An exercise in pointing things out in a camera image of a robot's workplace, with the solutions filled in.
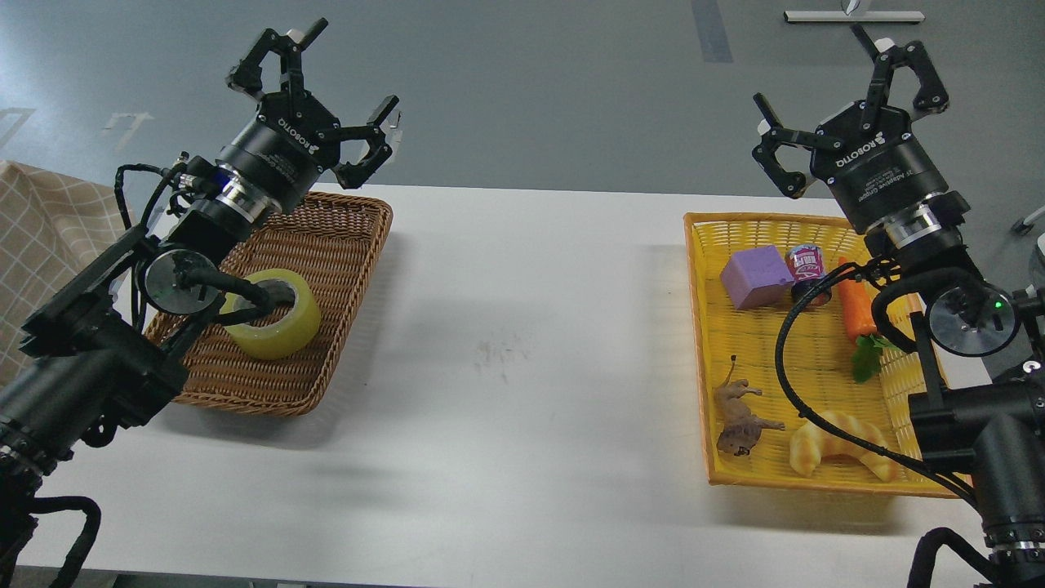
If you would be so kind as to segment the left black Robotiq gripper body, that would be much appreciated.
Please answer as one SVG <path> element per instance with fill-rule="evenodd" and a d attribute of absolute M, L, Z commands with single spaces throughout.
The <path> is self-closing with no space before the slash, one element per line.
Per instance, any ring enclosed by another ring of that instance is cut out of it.
<path fill-rule="evenodd" d="M 251 122 L 220 149 L 217 162 L 264 191 L 280 215 L 287 215 L 322 172 L 335 166 L 340 149 L 320 134 L 339 123 L 309 91 L 296 98 L 284 91 L 269 93 Z"/>

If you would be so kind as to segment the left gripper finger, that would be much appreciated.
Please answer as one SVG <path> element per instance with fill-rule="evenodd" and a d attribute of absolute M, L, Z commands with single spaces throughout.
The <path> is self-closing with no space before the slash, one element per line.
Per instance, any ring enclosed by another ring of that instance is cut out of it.
<path fill-rule="evenodd" d="M 320 18 L 306 31 L 297 29 L 287 33 L 277 33 L 273 29 L 262 31 L 243 58 L 225 75 L 225 86 L 253 98 L 260 107 L 318 105 L 318 98 L 304 87 L 302 55 L 328 24 L 328 19 Z M 262 83 L 262 62 L 268 55 L 279 56 L 280 89 L 265 93 Z"/>
<path fill-rule="evenodd" d="M 388 144 L 382 123 L 399 105 L 399 101 L 398 96 L 387 96 L 372 112 L 366 123 L 335 130 L 335 138 L 340 144 L 346 141 L 361 140 L 365 141 L 367 146 L 366 152 L 363 152 L 357 163 L 345 161 L 336 163 L 336 166 L 332 168 L 336 182 L 343 189 L 359 189 L 391 158 L 393 148 Z"/>

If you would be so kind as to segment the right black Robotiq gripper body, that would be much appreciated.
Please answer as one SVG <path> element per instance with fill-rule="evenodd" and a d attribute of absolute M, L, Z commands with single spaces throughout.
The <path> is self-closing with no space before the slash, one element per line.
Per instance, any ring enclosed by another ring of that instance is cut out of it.
<path fill-rule="evenodd" d="M 950 189 L 906 111 L 884 105 L 874 123 L 862 122 L 863 114 L 862 103 L 852 103 L 818 124 L 827 145 L 814 149 L 810 162 L 858 234 Z"/>

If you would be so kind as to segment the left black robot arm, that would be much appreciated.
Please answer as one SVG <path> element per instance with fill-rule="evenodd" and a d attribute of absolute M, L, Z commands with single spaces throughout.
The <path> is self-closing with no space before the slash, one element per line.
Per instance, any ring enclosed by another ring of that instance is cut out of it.
<path fill-rule="evenodd" d="M 114 197 L 124 232 L 22 325 L 26 371 L 2 391 L 2 584 L 38 517 L 82 511 L 82 532 L 52 585 L 71 587 L 100 532 L 83 496 L 38 497 L 44 478 L 119 428 L 145 425 L 188 380 L 183 358 L 210 325 L 266 317 L 275 299 L 220 271 L 270 216 L 287 215 L 332 172 L 358 189 L 391 158 L 387 96 L 359 126 L 344 126 L 304 86 L 302 56 L 327 27 L 266 29 L 225 83 L 256 101 L 253 119 L 213 163 L 182 152 L 170 167 L 122 165 Z"/>

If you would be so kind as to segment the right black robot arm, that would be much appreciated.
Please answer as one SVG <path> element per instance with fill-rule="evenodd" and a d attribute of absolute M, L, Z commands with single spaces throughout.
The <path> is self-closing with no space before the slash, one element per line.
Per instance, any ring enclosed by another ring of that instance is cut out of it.
<path fill-rule="evenodd" d="M 869 263 L 829 272 L 795 302 L 774 349 L 781 390 L 800 417 L 829 436 L 938 483 L 981 517 L 989 555 L 951 530 L 927 532 L 910 587 L 931 584 L 944 545 L 989 587 L 1041 587 L 1043 291 L 993 286 L 967 253 L 959 227 L 969 204 L 949 189 L 912 134 L 914 120 L 949 105 L 924 44 L 874 41 L 861 25 L 851 29 L 874 65 L 865 98 L 814 131 L 798 131 L 784 127 L 765 96 L 754 96 L 765 127 L 753 156 L 765 174 L 789 198 L 800 197 L 811 181 L 825 182 L 872 254 Z M 883 280 L 872 304 L 874 323 L 921 364 L 926 389 L 907 399 L 918 458 L 829 423 L 786 375 L 785 346 L 800 311 L 814 296 L 858 276 Z"/>

